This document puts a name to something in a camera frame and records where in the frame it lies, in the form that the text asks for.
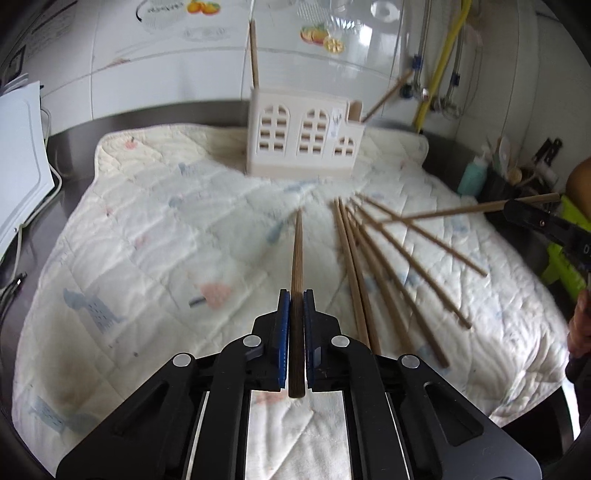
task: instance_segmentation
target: person's hand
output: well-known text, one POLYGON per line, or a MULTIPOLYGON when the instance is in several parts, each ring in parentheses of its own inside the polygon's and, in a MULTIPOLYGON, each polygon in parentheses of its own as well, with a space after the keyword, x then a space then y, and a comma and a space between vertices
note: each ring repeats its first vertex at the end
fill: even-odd
POLYGON ((589 301, 589 292, 587 290, 579 293, 577 306, 574 310, 574 315, 569 322, 569 337, 568 345, 569 352, 575 358, 579 358, 586 353, 591 352, 591 317, 587 312, 587 307, 591 309, 591 302, 589 301))

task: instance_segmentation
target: quilted blanket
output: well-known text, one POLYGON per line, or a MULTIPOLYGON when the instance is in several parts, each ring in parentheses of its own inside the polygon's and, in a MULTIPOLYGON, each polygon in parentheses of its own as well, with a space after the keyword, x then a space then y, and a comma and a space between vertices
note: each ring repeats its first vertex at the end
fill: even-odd
MULTIPOLYGON (((250 332, 290 288, 293 213, 303 209, 304 286, 356 336, 330 207, 354 192, 404 215, 473 203, 426 174, 427 141, 366 131, 349 180, 244 175, 246 132, 164 125, 104 137, 94 182, 41 274, 18 346, 12 417, 33 454, 60 459, 177 352, 205 356, 250 332)), ((421 221, 481 265, 483 278, 401 224, 388 229, 473 323, 466 330, 380 235, 382 248, 450 359, 442 370, 412 316, 417 353, 503 425, 564 377, 566 323, 482 215, 421 221)), ((384 355, 404 353, 366 273, 384 355)), ((347 478, 339 394, 254 392, 247 478, 347 478)))

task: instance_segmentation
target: wooden chopstick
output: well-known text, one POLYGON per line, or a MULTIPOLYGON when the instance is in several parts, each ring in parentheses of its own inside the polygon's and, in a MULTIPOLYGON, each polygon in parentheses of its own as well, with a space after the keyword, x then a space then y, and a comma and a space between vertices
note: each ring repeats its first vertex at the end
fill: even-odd
POLYGON ((451 312, 455 313, 457 317, 460 319, 460 322, 466 327, 467 329, 472 328, 472 324, 468 321, 466 317, 462 314, 460 309, 458 309, 455 304, 451 301, 451 299, 447 296, 447 294, 441 289, 441 287, 433 280, 432 276, 427 273, 427 271, 400 245, 400 243, 388 232, 383 225, 381 225, 377 220, 375 220, 361 205, 356 203, 354 200, 351 202, 356 206, 357 210, 363 216, 363 219, 366 220, 373 228, 375 228, 378 232, 380 232, 388 242, 390 242, 396 250, 400 252, 400 254, 406 259, 406 261, 410 264, 416 272, 423 277, 423 279, 429 284, 429 286, 433 289, 433 291, 437 294, 443 306, 450 310, 451 312))
POLYGON ((361 198, 362 200, 364 200, 365 202, 370 203, 371 205, 375 206, 379 210, 382 210, 384 213, 387 213, 388 215, 390 215, 390 217, 392 217, 392 220, 394 220, 396 222, 402 222, 402 223, 404 223, 404 225, 406 225, 411 230, 415 230, 417 233, 420 233, 427 240, 430 240, 434 244, 440 246, 447 253, 451 254, 454 258, 457 258, 459 261, 465 263, 468 267, 470 267, 472 270, 474 270, 479 275, 481 275, 483 277, 486 277, 488 275, 485 270, 483 270, 481 267, 479 267, 478 265, 476 265, 468 257, 462 255, 460 252, 458 252, 457 250, 453 249, 449 245, 445 244, 444 242, 442 242, 441 240, 439 240, 437 237, 431 235, 429 232, 427 232, 426 230, 422 229, 418 225, 415 225, 411 220, 408 220, 408 219, 406 219, 404 217, 401 217, 399 214, 397 214, 396 212, 394 212, 393 210, 391 210, 387 206, 383 205, 382 203, 376 202, 375 200, 369 198, 367 195, 363 195, 361 193, 357 193, 356 195, 359 198, 361 198))
MULTIPOLYGON (((560 201, 560 195, 558 193, 546 193, 544 195, 533 195, 531 197, 523 197, 519 199, 520 202, 524 203, 553 203, 560 201)), ((486 202, 479 203, 478 205, 468 205, 465 207, 451 208, 447 210, 435 210, 434 212, 417 213, 415 215, 409 215, 402 217, 404 220, 423 220, 425 218, 438 218, 447 217, 451 215, 459 215, 461 213, 491 213, 500 212, 505 204, 509 200, 499 200, 497 202, 486 202)), ((386 220, 381 223, 393 223, 397 220, 386 220)))
POLYGON ((351 231, 349 218, 345 213, 345 207, 343 206, 343 202, 340 198, 339 211, 345 226, 345 233, 347 234, 349 249, 351 250, 351 257, 353 259, 353 267, 355 268, 357 285, 359 285, 359 293, 361 294, 361 303, 363 306, 363 315, 365 317, 365 326, 367 328, 369 337, 369 346, 375 355, 382 355, 382 349, 379 346, 378 331, 375 327, 374 312, 372 310, 371 303, 369 302, 368 289, 365 285, 363 268, 361 266, 361 260, 359 259, 359 253, 357 252, 357 245, 355 244, 355 239, 353 238, 353 232, 351 231))
POLYGON ((290 300, 290 374, 289 396, 302 398, 306 394, 304 382, 304 268, 301 209, 295 218, 294 255, 291 266, 290 300))
POLYGON ((394 95, 397 91, 399 91, 402 88, 402 86, 408 81, 412 74, 413 70, 409 70, 402 77, 400 77, 398 83, 394 85, 394 87, 392 87, 386 93, 384 93, 384 96, 380 98, 380 100, 378 100, 378 103, 371 107, 369 112, 365 115, 365 117, 363 117, 363 120, 361 120, 361 123, 364 124, 365 122, 367 122, 367 120, 372 118, 375 112, 377 112, 380 109, 380 107, 382 107, 392 95, 394 95))
POLYGON ((256 27, 254 19, 250 21, 248 26, 248 35, 251 43, 251 70, 252 70, 252 86, 259 88, 258 83, 258 56, 256 54, 256 27))
POLYGON ((431 350, 433 350, 433 353, 435 354, 437 361, 439 362, 439 364, 443 368, 449 367, 450 364, 449 364, 449 360, 447 359, 447 356, 445 355, 445 353, 443 353, 443 350, 442 350, 441 346, 439 345, 437 339, 433 335, 433 332, 431 331, 431 328, 429 327, 425 317, 423 316, 421 311, 418 309, 417 304, 414 302, 412 297, 409 295, 407 289, 404 287, 404 285, 402 284, 402 282, 398 278, 398 275, 396 275, 396 272, 392 268, 392 265, 390 265, 390 262, 388 262, 388 259, 386 258, 384 253, 379 249, 379 247, 375 243, 374 239, 371 238, 371 236, 369 236, 367 229, 363 225, 361 225, 360 222, 357 221, 357 219, 353 215, 353 212, 351 212, 349 209, 348 209, 348 212, 351 215, 351 218, 353 218, 353 220, 355 221, 355 224, 356 224, 357 228, 359 229, 359 232, 361 233, 361 235, 363 236, 363 238, 365 239, 365 241, 367 242, 367 244, 369 245, 369 247, 373 251, 373 253, 376 256, 376 258, 378 259, 378 261, 382 264, 382 267, 384 268, 384 270, 386 271, 386 273, 388 274, 388 276, 390 277, 390 279, 394 283, 394 286, 396 287, 396 289, 401 293, 407 306, 412 311, 414 317, 417 320, 418 326, 421 329, 425 338, 427 339, 427 343, 431 347, 431 350))
POLYGON ((382 298, 384 299, 384 303, 386 305, 386 309, 388 310, 388 314, 390 315, 390 319, 394 324, 394 328, 396 329, 396 334, 398 338, 400 338, 400 342, 402 344, 402 348, 404 350, 403 353, 415 353, 415 348, 413 343, 408 335, 404 322, 402 321, 402 317, 400 312, 398 311, 398 307, 392 298, 392 294, 388 289, 388 283, 382 274, 380 265, 376 258, 374 257, 373 253, 368 247, 365 238, 361 236, 359 233, 359 229, 357 225, 352 225, 351 230, 353 230, 353 234, 356 240, 359 242, 359 246, 361 251, 363 252, 363 256, 369 265, 369 269, 371 270, 372 275, 375 278, 375 282, 378 285, 380 293, 382 294, 382 298))
POLYGON ((340 244, 343 247, 343 253, 345 255, 345 267, 347 271, 347 277, 349 279, 349 287, 351 289, 351 298, 353 301, 353 313, 355 314, 355 323, 357 324, 357 333, 359 335, 359 341, 371 348, 369 344, 369 337, 367 327, 365 326, 365 315, 363 313, 363 303, 361 300, 361 293, 359 291, 359 283, 357 282, 357 276, 355 275, 355 266, 353 265, 353 256, 351 249, 349 248, 349 240, 347 238, 347 232, 345 231, 345 222, 341 215, 339 202, 334 200, 335 207, 335 219, 337 230, 339 231, 340 244))

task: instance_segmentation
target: metal screw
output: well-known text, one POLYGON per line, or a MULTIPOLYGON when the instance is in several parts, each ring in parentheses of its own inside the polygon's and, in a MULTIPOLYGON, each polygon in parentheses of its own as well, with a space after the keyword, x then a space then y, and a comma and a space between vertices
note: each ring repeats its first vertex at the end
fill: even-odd
POLYGON ((180 353, 173 358, 175 367, 186 367, 189 363, 191 363, 191 356, 187 353, 180 353))
POLYGON ((334 346, 344 348, 346 346, 349 346, 349 339, 344 335, 337 335, 332 337, 330 343, 332 343, 334 346))
POLYGON ((406 368, 417 368, 421 364, 421 361, 414 355, 407 355, 402 357, 402 364, 406 368))
POLYGON ((261 337, 257 335, 249 335, 247 337, 244 337, 242 343, 244 343, 245 346, 249 347, 259 346, 261 344, 261 337))

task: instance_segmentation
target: black gripper frame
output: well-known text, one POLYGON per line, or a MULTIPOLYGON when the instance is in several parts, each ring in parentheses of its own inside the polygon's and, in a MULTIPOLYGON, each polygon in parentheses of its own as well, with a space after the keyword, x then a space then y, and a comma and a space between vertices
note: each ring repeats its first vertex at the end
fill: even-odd
MULTIPOLYGON (((255 320, 257 345, 245 336, 184 367, 171 359, 62 460, 57 479, 185 479, 194 449, 191 480, 243 480, 251 391, 285 386, 289 302, 282 290, 277 311, 255 320)), ((311 290, 304 334, 308 388, 342 392, 353 480, 541 478, 536 460, 424 361, 373 355, 316 311, 311 290)))

